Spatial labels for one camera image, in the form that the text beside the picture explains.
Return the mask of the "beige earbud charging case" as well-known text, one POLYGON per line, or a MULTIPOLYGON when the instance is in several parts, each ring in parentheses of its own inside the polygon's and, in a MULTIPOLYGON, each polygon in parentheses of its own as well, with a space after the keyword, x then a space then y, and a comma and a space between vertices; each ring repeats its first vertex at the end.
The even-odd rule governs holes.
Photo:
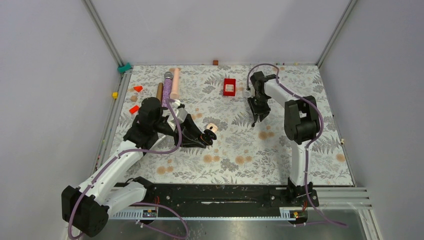
POLYGON ((206 126, 206 129, 212 131, 213 133, 216 133, 218 131, 218 127, 213 123, 209 123, 206 126))

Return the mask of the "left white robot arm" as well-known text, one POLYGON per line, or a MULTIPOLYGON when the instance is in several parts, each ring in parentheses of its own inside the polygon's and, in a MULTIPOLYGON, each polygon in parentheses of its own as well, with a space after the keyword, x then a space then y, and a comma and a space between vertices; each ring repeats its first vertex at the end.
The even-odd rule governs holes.
POLYGON ((177 100, 165 102, 169 115, 164 115, 162 102, 145 98, 135 119, 117 150, 78 187, 67 186, 61 194, 62 218, 68 223, 68 237, 77 240, 73 228, 94 237, 106 226, 110 217, 140 202, 152 204, 155 192, 133 181, 113 191, 118 179, 145 154, 171 154, 178 148, 206 148, 217 139, 218 128, 208 126, 201 131, 192 116, 177 100))

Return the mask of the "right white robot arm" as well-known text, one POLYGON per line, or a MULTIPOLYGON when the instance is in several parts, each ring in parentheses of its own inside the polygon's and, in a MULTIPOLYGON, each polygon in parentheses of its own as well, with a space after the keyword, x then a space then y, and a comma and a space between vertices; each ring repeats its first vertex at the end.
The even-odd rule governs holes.
POLYGON ((284 108, 283 129, 290 140, 292 163, 284 194, 293 206, 299 206, 312 195, 308 181, 308 147, 321 133, 320 114, 313 96, 301 97, 278 82, 276 74, 258 71, 250 77, 252 96, 247 99, 253 121, 263 121, 271 112, 268 101, 273 99, 284 108))

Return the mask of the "black earbud case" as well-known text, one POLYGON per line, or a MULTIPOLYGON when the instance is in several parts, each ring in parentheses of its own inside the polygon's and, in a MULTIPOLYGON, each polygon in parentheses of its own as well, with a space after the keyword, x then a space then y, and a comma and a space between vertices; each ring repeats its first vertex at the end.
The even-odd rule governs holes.
POLYGON ((217 135, 210 129, 205 129, 199 136, 199 139, 205 146, 213 145, 214 141, 217 140, 217 135))

